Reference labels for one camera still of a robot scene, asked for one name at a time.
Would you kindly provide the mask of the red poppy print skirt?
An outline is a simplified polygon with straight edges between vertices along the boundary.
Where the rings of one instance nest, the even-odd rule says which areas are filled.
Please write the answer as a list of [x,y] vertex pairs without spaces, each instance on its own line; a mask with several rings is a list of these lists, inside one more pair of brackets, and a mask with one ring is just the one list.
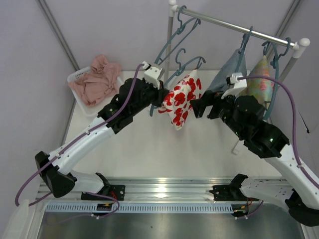
[[190,101],[200,99],[202,96],[202,83],[198,70],[192,70],[165,96],[158,113],[167,113],[171,124],[180,130],[192,110]]

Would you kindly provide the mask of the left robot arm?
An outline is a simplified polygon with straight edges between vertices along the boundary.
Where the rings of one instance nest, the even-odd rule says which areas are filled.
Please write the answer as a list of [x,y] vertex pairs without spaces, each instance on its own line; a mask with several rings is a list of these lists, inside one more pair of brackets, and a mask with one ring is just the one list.
[[105,105],[96,118],[71,142],[49,154],[35,156],[40,177],[55,198],[70,192],[108,195],[110,183],[101,173],[74,171],[74,166],[101,142],[115,136],[133,122],[133,117],[153,104],[160,106],[169,90],[160,83],[156,88],[145,79],[127,79],[118,94]]

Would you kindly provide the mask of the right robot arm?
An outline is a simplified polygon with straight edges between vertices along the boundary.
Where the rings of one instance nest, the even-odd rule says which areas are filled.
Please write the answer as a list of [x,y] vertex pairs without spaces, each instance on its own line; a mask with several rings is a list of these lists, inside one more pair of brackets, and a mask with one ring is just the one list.
[[263,121],[264,107],[253,96],[222,97],[221,92],[206,91],[190,102],[196,118],[207,106],[209,119],[220,118],[247,149],[276,168],[289,186],[276,186],[237,174],[228,185],[214,186],[210,193],[219,201],[263,200],[286,210],[297,222],[315,227],[319,224],[319,190],[301,171],[301,160],[282,131]]

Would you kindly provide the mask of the teal hanger with floral garment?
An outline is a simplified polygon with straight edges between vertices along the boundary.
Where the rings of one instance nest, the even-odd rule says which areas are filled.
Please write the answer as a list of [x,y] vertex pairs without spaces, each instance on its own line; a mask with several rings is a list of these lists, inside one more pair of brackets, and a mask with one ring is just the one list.
[[[274,56],[272,61],[270,62],[270,66],[275,70],[275,79],[277,80],[279,78],[279,55],[277,52],[277,48],[274,43],[266,41],[262,44],[264,47],[263,49],[263,55],[266,56],[266,54],[269,52],[270,47],[272,47],[274,51]],[[268,121],[271,112],[273,110],[275,99],[276,99],[276,93],[278,90],[278,84],[267,80],[267,84],[269,86],[269,89],[267,91],[267,99],[264,102],[264,106],[266,107],[265,114],[263,117],[264,121]]]

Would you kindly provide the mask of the teal hanger with blue garment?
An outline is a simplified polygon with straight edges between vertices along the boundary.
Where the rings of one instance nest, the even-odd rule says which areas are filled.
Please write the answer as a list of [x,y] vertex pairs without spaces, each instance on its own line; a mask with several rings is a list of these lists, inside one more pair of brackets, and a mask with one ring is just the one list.
[[240,46],[240,49],[238,50],[239,59],[238,59],[238,62],[237,62],[236,68],[235,68],[235,73],[239,73],[239,69],[240,69],[240,66],[241,66],[241,63],[242,63],[242,60],[244,57],[245,49],[246,49],[247,43],[249,41],[249,38],[252,34],[252,30],[253,30],[253,26],[250,27],[248,33],[244,33],[244,35],[243,35],[241,46]]

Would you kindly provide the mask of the light blue fleece garment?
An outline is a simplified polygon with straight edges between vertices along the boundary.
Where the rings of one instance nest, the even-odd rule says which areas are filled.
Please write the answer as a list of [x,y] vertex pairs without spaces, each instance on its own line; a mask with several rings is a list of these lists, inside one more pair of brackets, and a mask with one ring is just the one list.
[[221,67],[220,71],[212,80],[210,86],[207,88],[213,92],[226,91],[227,82],[226,78],[232,73],[242,73],[243,76],[247,75],[246,60],[244,53],[241,49],[236,49],[227,62]]

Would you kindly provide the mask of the pastel floral garment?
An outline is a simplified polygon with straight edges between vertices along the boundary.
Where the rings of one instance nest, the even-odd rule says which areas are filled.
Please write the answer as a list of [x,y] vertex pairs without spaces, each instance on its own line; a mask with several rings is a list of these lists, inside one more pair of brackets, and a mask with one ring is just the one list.
[[[269,77],[269,64],[267,57],[263,58],[255,65],[249,76],[267,76]],[[267,99],[267,91],[269,86],[267,79],[254,78],[247,79],[247,87],[238,94],[238,96],[254,96],[259,104],[264,105]]]

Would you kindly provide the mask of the pink crumpled garment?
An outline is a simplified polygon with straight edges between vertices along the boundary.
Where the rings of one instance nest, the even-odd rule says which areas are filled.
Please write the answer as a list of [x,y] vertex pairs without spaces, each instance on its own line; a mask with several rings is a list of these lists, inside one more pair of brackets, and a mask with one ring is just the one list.
[[107,57],[101,54],[94,58],[90,69],[89,73],[84,73],[75,81],[69,82],[68,86],[75,91],[84,105],[93,107],[118,93],[117,78],[122,68],[119,63],[109,62]]

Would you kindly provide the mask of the white plastic laundry basket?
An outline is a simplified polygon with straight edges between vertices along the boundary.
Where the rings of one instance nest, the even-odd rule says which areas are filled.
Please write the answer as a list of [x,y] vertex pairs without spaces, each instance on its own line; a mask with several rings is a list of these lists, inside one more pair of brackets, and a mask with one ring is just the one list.
[[[80,78],[80,76],[82,76],[84,73],[89,73],[91,71],[90,69],[90,66],[88,67],[85,67],[81,70],[78,70],[74,73],[72,73],[71,75],[69,75],[67,77],[67,83],[69,82],[72,82],[72,81],[75,81],[76,79]],[[122,80],[120,79],[120,77],[117,78],[117,81],[118,81],[118,86],[120,87],[123,82]],[[88,117],[92,117],[92,116],[95,116],[97,114],[97,112],[104,107],[105,104],[109,103],[110,100],[113,98],[113,96],[111,97],[107,97],[105,98],[102,102],[100,102],[99,104],[93,106],[93,107],[88,107],[86,105],[84,105],[84,103],[81,101],[81,99],[76,95],[75,91],[72,90],[72,93],[80,107],[80,109],[82,110],[82,112],[84,113],[84,115],[88,116]]]

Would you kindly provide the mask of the silver clothes rack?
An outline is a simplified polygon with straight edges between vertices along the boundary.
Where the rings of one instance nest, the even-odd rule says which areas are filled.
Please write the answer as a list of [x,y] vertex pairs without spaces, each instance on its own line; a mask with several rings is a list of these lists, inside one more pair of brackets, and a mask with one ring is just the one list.
[[280,24],[278,31],[276,33],[276,36],[267,35],[265,33],[261,33],[254,30],[249,30],[248,28],[244,28],[242,26],[235,25],[233,23],[229,23],[226,21],[218,20],[216,18],[213,18],[208,15],[204,15],[201,13],[198,13],[193,10],[187,9],[186,6],[178,6],[175,0],[169,1],[169,14],[168,14],[168,28],[167,28],[167,46],[163,48],[165,51],[165,58],[162,60],[164,62],[164,69],[168,71],[169,65],[170,65],[170,55],[173,52],[173,49],[171,48],[171,41],[174,38],[175,35],[181,34],[186,23],[183,23],[182,20],[178,17],[177,20],[180,22],[180,27],[176,30],[176,33],[172,32],[173,29],[173,21],[174,21],[174,15],[177,14],[184,14],[187,16],[190,16],[190,20],[195,20],[195,23],[193,25],[193,29],[197,27],[197,25],[200,24],[200,22],[206,21],[213,23],[215,25],[220,25],[222,27],[232,29],[244,34],[250,34],[250,36],[262,39],[267,41],[268,43],[272,44],[273,46],[270,47],[270,49],[266,50],[267,56],[274,56],[275,55],[275,48],[276,45],[285,46],[286,50],[292,49],[294,53],[292,54],[292,57],[288,61],[287,65],[285,66],[284,70],[282,71],[279,81],[283,82],[289,72],[291,71],[292,67],[295,65],[297,60],[302,56],[306,48],[310,45],[310,40],[308,38],[302,38],[298,42],[291,42],[288,40],[283,40],[280,37],[286,32],[288,26],[292,22],[293,17],[296,15],[297,11],[299,10],[301,4],[303,3],[302,0],[294,0],[291,4],[291,6],[288,9],[288,12],[286,13],[284,19],[282,20],[282,23]]

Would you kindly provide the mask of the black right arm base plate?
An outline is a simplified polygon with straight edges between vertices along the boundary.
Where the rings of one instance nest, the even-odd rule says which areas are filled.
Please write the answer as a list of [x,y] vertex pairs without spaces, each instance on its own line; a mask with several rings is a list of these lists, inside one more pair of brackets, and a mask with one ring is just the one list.
[[215,201],[238,201],[238,202],[257,202],[259,199],[246,197],[238,188],[232,188],[229,185],[214,185],[209,190],[214,196]]

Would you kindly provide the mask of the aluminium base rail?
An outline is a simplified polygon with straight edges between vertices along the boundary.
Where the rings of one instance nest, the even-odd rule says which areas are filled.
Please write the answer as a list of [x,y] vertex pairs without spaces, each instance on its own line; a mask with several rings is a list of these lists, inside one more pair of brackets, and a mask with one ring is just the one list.
[[[107,177],[111,185],[124,185],[119,191],[119,195],[124,195],[124,200],[121,202],[146,202],[146,203],[181,203],[194,202],[203,203],[207,200],[213,201],[214,196],[209,193],[215,185],[228,185],[232,177],[217,177],[217,178],[169,178],[169,177]],[[274,186],[288,186],[287,180],[279,177],[253,179],[265,182]],[[97,193],[94,190],[93,183],[84,183],[84,186],[75,186],[66,195],[55,198],[53,195],[47,196],[45,199],[51,199],[52,202],[80,202],[82,192]],[[45,183],[40,183],[36,193],[36,199],[40,199],[50,193],[49,188]]]

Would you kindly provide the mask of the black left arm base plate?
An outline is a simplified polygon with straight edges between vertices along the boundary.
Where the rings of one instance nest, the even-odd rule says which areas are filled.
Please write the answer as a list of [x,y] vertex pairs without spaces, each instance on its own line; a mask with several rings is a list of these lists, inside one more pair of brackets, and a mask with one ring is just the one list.
[[102,188],[98,193],[97,196],[84,193],[81,194],[81,200],[86,201],[102,201],[107,200],[106,198],[103,198],[103,196],[112,197],[114,199],[117,199],[118,201],[123,201],[125,197],[125,185],[110,185],[108,188],[104,187]]

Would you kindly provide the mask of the grey corner frame post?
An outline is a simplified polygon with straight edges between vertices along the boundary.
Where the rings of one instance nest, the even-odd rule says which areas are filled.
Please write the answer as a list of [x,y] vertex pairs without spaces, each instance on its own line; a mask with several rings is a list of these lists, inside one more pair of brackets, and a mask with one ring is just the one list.
[[35,2],[37,3],[39,9],[41,10],[44,18],[46,19],[49,27],[51,28],[54,36],[56,37],[58,43],[60,44],[64,54],[66,55],[69,63],[71,64],[71,66],[73,67],[73,69],[75,71],[79,70],[80,67],[52,13],[52,11],[50,10],[49,5],[47,4],[47,2],[45,0],[35,0]]

